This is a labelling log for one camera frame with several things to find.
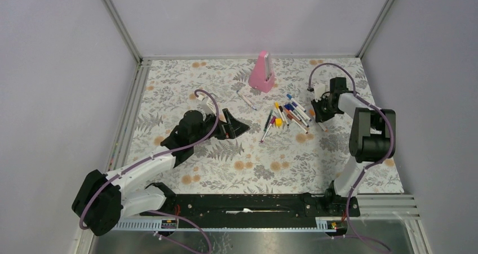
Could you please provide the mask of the magenta capped white marker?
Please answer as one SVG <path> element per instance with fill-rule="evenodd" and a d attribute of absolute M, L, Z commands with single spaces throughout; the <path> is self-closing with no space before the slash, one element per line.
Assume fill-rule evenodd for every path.
<path fill-rule="evenodd" d="M 265 138 L 267 137 L 267 134 L 268 134 L 269 130 L 270 130 L 270 129 L 272 128 L 272 126 L 275 124 L 275 120 L 276 120 L 276 117 L 273 116 L 273 117 L 271 118 L 271 121 L 269 122 L 269 124 L 268 124 L 266 130 L 264 131 L 264 134 L 263 134 L 262 138 L 260 139 L 260 143 L 263 143 L 263 142 L 264 142 Z"/>

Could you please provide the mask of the blue capped white marker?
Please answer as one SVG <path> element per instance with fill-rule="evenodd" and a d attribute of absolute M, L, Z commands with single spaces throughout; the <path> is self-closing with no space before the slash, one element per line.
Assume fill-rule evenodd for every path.
<path fill-rule="evenodd" d="M 242 93 L 240 93 L 239 91 L 236 91 L 236 93 L 249 107 L 251 107 L 253 110 L 258 110 L 255 107 L 255 105 L 249 99 L 247 99 Z"/>

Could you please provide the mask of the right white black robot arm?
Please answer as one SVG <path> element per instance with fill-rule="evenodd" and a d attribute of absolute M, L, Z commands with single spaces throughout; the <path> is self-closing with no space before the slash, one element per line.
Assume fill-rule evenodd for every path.
<path fill-rule="evenodd" d="M 352 118 L 348 142 L 351 156 L 342 173 L 326 190 L 323 201 L 325 212 L 336 216 L 353 207 L 352 200 L 368 169 L 393 156 L 396 113 L 367 102 L 349 90 L 342 77 L 331 79 L 328 90 L 321 84 L 309 86 L 308 90 L 315 96 L 311 104 L 317 123 L 324 123 L 337 114 Z"/>

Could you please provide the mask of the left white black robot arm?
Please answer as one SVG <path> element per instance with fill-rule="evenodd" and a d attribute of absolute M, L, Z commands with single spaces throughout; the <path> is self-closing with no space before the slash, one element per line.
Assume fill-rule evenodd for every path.
<path fill-rule="evenodd" d="M 167 187 L 151 183 L 139 190 L 139 186 L 185 162 L 199 143 L 210 138 L 235 139 L 250 129 L 228 109 L 223 109 L 223 114 L 225 120 L 221 121 L 212 113 L 187 111 L 170 135 L 146 158 L 107 173 L 89 172 L 72 204 L 80 228 L 101 236 L 125 217 L 152 210 L 161 215 L 172 213 L 175 201 Z"/>

